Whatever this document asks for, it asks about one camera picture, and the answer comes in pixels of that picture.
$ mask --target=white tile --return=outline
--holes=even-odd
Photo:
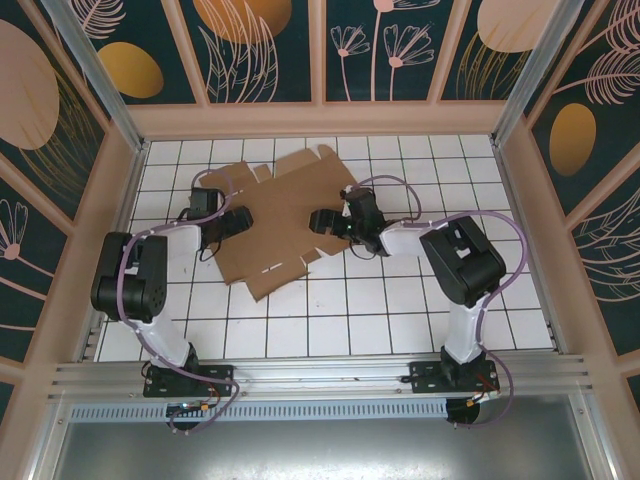
[[[533,279],[528,273],[523,273],[515,282],[502,291],[507,309],[512,308],[540,308],[540,300],[533,285]]]
[[[426,135],[408,135],[398,137],[402,158],[432,158],[429,137]]]
[[[513,337],[504,311],[489,311],[482,324],[482,339],[489,350],[513,350]]]
[[[338,137],[338,156],[342,160],[368,159],[367,137]]]
[[[425,277],[422,279],[424,283],[424,293],[427,297],[427,309],[431,312],[448,312],[450,301],[440,288],[440,284],[436,277]]]
[[[344,258],[342,252],[327,255],[311,262],[308,266],[309,278],[344,278]]]
[[[140,190],[171,190],[173,189],[173,179],[175,176],[175,165],[152,165],[145,167]]]
[[[467,158],[472,182],[502,182],[495,159]]]
[[[385,277],[420,275],[420,262],[414,255],[394,255],[382,259]]]
[[[504,262],[507,264],[507,273],[513,273],[520,264],[522,258],[522,245],[518,240],[492,242]],[[529,265],[525,264],[524,271],[529,271]]]
[[[410,185],[417,183],[438,183],[436,167],[432,158],[403,160],[404,173]]]
[[[431,262],[426,256],[420,257],[420,269],[422,270],[423,277],[432,277],[433,275],[435,275],[433,267],[431,266]]]
[[[465,157],[493,157],[488,135],[460,135]]]
[[[381,278],[347,280],[347,311],[353,314],[386,313],[384,283]]]
[[[229,287],[223,283],[194,283],[191,291],[191,318],[227,318]]]
[[[251,138],[244,141],[242,159],[245,162],[273,162],[273,138]]]
[[[389,313],[417,313],[427,310],[420,278],[385,279]]]
[[[436,158],[440,183],[470,183],[471,178],[464,158]]]
[[[229,318],[264,318],[267,316],[267,297],[256,302],[247,284],[244,282],[231,285],[229,297]]]
[[[186,140],[182,142],[179,163],[208,164],[211,159],[212,140]]]
[[[393,175],[404,180],[404,170],[402,168],[402,160],[399,158],[391,160],[373,160],[371,162],[371,170],[373,175]],[[383,178],[374,181],[375,185],[398,185],[399,183],[389,178]]]
[[[349,317],[351,355],[391,353],[386,315]]]
[[[276,160],[304,149],[304,138],[276,138]]]
[[[106,331],[98,361],[137,361],[140,358],[140,342],[129,327],[121,322],[107,322],[103,328],[106,328]]]
[[[345,315],[344,280],[309,280],[309,315]]]
[[[398,137],[369,137],[369,155],[374,158],[401,158]]]
[[[509,200],[501,183],[474,183],[481,210],[510,210]]]
[[[309,356],[349,355],[347,317],[309,319]]]
[[[457,135],[430,135],[434,158],[464,157]]]
[[[192,253],[172,258],[167,264],[167,282],[191,283],[195,261],[196,259]]]
[[[157,227],[158,225],[164,225],[164,220],[131,220],[129,226],[130,233],[140,233],[143,230],[149,230]]]
[[[205,252],[204,258],[207,258],[208,252]],[[196,262],[196,273],[193,278],[194,282],[222,282],[222,274],[218,268],[215,258],[209,258],[206,262],[200,259]]]
[[[542,310],[514,310],[509,322],[517,348],[553,348]]]
[[[318,152],[318,145],[326,145],[327,147],[331,147],[331,149],[334,152],[337,149],[337,147],[336,147],[336,137],[307,138],[306,139],[306,145],[307,145],[307,148],[310,148],[311,150],[313,150],[317,154],[320,153],[320,152]]]
[[[269,318],[267,357],[306,357],[307,318]]]
[[[267,348],[267,320],[252,318],[227,322],[225,358],[263,358]]]
[[[189,206],[191,190],[175,190],[171,195],[171,205],[169,205],[169,220],[174,220],[180,215],[184,208]]]
[[[423,212],[444,211],[444,205],[442,204],[442,194],[440,193],[440,185],[413,185],[413,189],[418,194]],[[411,199],[411,209],[413,211],[417,211],[415,200],[411,193],[409,193],[409,198]]]
[[[176,180],[173,184],[174,190],[191,190],[191,182],[203,170],[206,170],[207,165],[178,165],[176,171]],[[200,185],[200,180],[197,181],[196,186]]]
[[[152,142],[147,165],[175,165],[182,142]]]
[[[375,187],[376,203],[382,212],[408,212],[409,199],[404,185]]]
[[[190,295],[190,283],[170,283],[167,285],[167,302],[164,308],[172,320],[187,318]]]
[[[508,211],[499,212],[513,220],[513,214]],[[484,223],[487,238],[489,240],[517,240],[518,234],[511,225],[500,218],[483,216],[482,223]]]
[[[344,162],[344,166],[351,172],[353,178],[358,182],[371,178],[371,162],[369,160],[349,160]]]
[[[393,353],[432,352],[426,313],[389,315]]]
[[[242,140],[214,140],[211,163],[234,163],[242,159]]]
[[[362,246],[354,246],[354,251],[363,258],[371,257],[371,254],[367,252]],[[346,266],[347,266],[347,278],[357,277],[382,277],[382,264],[380,257],[375,256],[371,260],[362,260],[356,257],[351,251],[346,250],[344,252]]]
[[[270,317],[297,317],[307,315],[307,282],[287,283],[269,295]]]
[[[221,360],[224,358],[226,331],[226,320],[193,320],[188,322],[186,338],[193,343],[198,358]]]
[[[478,204],[470,183],[456,185],[440,185],[444,208],[447,212],[464,212],[477,210]]]

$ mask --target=flattened cardboard box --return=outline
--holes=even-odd
[[[246,206],[253,225],[224,240],[215,260],[225,283],[244,281],[256,301],[304,276],[307,265],[320,258],[317,250],[335,255],[349,246],[345,240],[309,229],[311,213],[321,208],[342,210],[340,191],[356,183],[331,148],[320,145],[318,151],[320,157],[307,149],[276,160],[273,176],[267,165],[254,172],[246,162],[222,168],[238,192],[229,208]],[[200,183],[229,194],[219,174],[209,174]]]

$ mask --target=flower illustration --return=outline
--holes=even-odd
[[[9,202],[0,200],[0,258],[15,260],[20,256],[20,243],[27,228],[29,210],[16,202],[12,214]]]
[[[433,7],[440,3],[440,0],[418,0],[411,2],[409,0],[373,0],[376,10],[382,13],[392,12],[393,10],[418,10],[420,8]]]
[[[378,11],[378,14],[376,15],[375,27],[373,28],[373,53],[371,55],[372,102],[376,101],[376,53],[378,51],[378,32],[380,30],[380,18],[382,14],[393,12],[394,10],[419,10],[421,8],[434,7],[439,3],[440,0],[373,0],[373,6]]]
[[[20,244],[22,243],[24,232],[27,228],[28,218],[29,210],[20,202],[16,202],[12,211],[6,199],[3,198],[0,200],[0,260],[18,260],[37,272],[53,277],[53,273],[47,272],[20,256]],[[12,282],[4,277],[0,277],[0,283],[39,300],[45,300],[46,298],[46,295],[31,290],[24,285]]]
[[[344,91],[347,94],[347,100],[351,101],[351,95],[349,94],[349,85],[347,84],[347,73],[344,67],[344,59],[351,55],[360,55],[366,53],[371,49],[369,42],[362,26],[359,27],[346,27],[344,32],[341,27],[333,27],[331,29],[331,39],[333,44],[340,55],[340,64],[342,66],[342,81],[344,83]]]
[[[434,51],[427,48],[431,44],[429,28],[430,25],[423,28],[407,27],[400,37],[398,37],[398,25],[384,29],[384,46],[387,49],[389,65],[391,65],[389,100],[393,100],[393,79],[396,68],[420,65],[433,60]]]

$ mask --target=metal rod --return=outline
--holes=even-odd
[[[58,29],[74,58],[82,67],[105,108],[120,128],[127,143],[134,150],[140,150],[142,135],[140,135],[131,115],[129,115],[122,97],[113,86],[109,75],[102,66],[93,45],[78,23],[71,9],[71,3],[60,0],[41,1],[55,28]]]
[[[502,115],[498,119],[494,130],[494,141],[498,147],[504,145],[520,120],[522,112],[560,50],[573,22],[578,18],[583,3],[584,0],[558,2],[549,23],[540,35],[538,45],[531,52],[511,95],[509,95]]]

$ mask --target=black mounting bracket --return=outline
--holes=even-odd
[[[496,365],[491,360],[477,362],[473,369],[461,373],[452,381],[440,360],[411,362],[409,375],[401,377],[402,383],[411,385],[413,393],[469,393],[486,390],[485,380],[495,390],[500,389]]]

